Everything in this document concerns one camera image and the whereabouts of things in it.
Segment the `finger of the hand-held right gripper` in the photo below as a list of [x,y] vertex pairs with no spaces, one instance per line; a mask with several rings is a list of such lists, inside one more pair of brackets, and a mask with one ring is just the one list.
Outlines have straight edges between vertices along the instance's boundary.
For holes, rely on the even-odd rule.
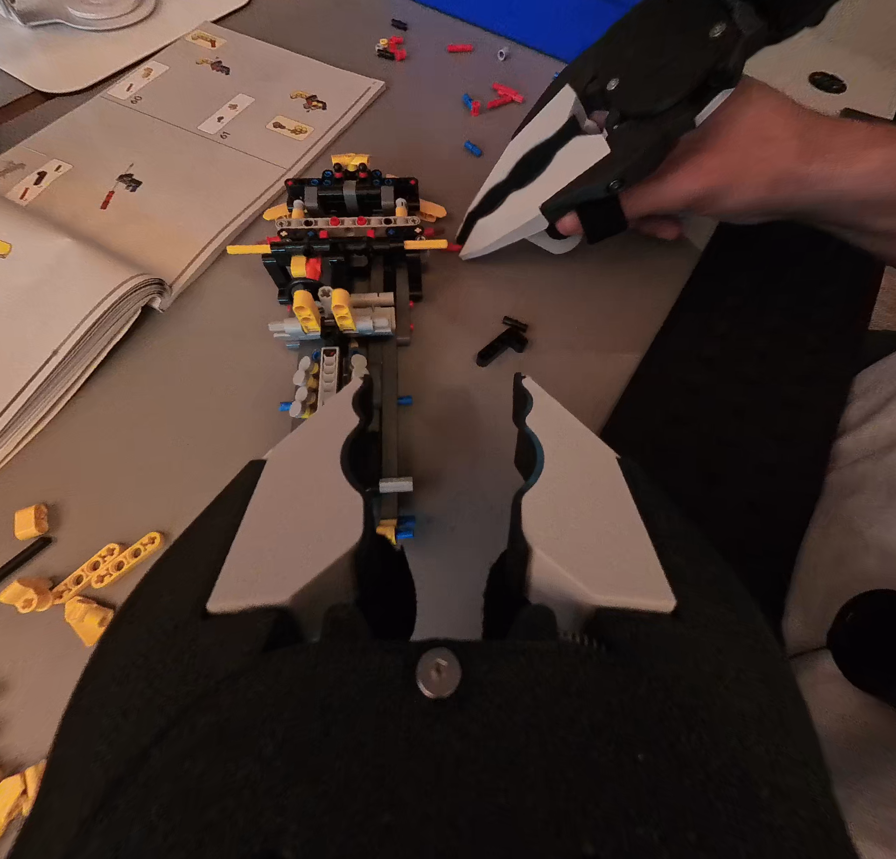
[[513,189],[494,211],[478,218],[461,241],[461,258],[476,259],[544,231],[549,222],[541,206],[609,153],[602,134],[571,139],[534,180]]
[[575,90],[560,90],[512,138],[476,195],[457,233],[462,244],[482,214],[494,211],[509,193],[541,174],[571,139],[587,134],[587,113]]

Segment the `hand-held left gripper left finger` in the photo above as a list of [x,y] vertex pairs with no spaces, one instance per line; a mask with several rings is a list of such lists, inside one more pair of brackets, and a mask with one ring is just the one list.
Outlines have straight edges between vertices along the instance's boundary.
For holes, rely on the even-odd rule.
[[207,599],[211,615],[324,615],[355,598],[364,496],[350,478],[348,449],[364,428],[372,386],[370,376],[351,381],[265,456]]

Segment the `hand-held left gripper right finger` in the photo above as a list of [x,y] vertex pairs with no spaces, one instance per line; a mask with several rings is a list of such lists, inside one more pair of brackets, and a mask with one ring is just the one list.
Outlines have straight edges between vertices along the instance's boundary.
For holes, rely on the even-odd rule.
[[583,629],[599,609],[670,615],[677,599],[617,454],[521,373],[512,421],[512,588],[559,629]]

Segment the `toy brick car chassis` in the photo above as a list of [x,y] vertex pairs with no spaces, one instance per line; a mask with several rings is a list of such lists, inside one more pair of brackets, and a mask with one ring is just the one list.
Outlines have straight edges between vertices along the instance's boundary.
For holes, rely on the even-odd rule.
[[360,477],[374,495],[377,532],[400,546],[415,537],[416,520],[412,476],[399,461],[399,424],[413,403],[399,386],[399,350],[423,298],[425,254],[459,247],[434,226],[446,210],[421,198],[416,177],[385,173],[364,154],[334,155],[285,190],[285,203],[263,213],[273,236],[226,252],[259,257],[277,290],[284,317],[268,330],[297,353],[293,395],[279,405],[292,428],[351,382],[372,379]]

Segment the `person's right hand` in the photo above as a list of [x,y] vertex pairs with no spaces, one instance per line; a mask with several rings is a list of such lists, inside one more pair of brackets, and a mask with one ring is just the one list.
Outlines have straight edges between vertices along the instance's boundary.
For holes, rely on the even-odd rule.
[[622,194],[628,223],[662,239],[686,216],[758,224],[811,224],[868,248],[847,210],[862,139],[871,124],[819,114],[745,78],[708,120],[681,138],[655,173]]

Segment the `pile of red blue pins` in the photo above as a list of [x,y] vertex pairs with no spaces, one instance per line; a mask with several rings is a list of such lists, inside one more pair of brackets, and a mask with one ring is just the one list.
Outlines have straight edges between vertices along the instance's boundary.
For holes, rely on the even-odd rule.
[[466,92],[462,94],[461,104],[470,117],[480,118],[500,108],[510,105],[522,105],[524,103],[525,97],[519,91],[503,83],[493,82],[491,90],[493,96],[484,101]]

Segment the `scattered yellow toy beams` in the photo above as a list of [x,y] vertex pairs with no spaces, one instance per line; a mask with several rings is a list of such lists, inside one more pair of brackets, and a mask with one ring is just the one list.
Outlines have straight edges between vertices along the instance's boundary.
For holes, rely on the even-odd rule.
[[160,553],[163,535],[105,545],[61,582],[9,580],[2,587],[2,839],[18,832],[37,800],[64,710],[115,607],[91,591],[110,588]]

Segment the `dark dotted panel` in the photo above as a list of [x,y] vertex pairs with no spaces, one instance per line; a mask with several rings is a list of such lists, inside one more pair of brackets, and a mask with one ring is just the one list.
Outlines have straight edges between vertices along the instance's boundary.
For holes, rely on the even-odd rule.
[[601,432],[776,635],[884,271],[810,226],[719,225]]

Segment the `black toy axle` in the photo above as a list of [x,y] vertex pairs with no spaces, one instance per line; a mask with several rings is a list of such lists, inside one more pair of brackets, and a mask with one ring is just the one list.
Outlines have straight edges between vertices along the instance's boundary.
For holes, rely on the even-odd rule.
[[17,552],[10,560],[3,563],[0,569],[1,582],[16,574],[23,566],[31,562],[42,551],[51,546],[54,539],[51,536],[40,536],[32,539],[25,547]]

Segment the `building instruction book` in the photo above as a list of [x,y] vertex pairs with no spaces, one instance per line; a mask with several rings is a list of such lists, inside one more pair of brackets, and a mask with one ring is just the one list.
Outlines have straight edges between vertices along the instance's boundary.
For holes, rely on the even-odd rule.
[[2,154],[2,464],[385,91],[201,23]]

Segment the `white stand with flat base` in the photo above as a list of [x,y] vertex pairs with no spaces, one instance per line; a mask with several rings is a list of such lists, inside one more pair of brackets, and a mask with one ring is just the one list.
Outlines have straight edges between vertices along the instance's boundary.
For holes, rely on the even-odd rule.
[[1,68],[33,91],[83,91],[249,1],[1,0]]

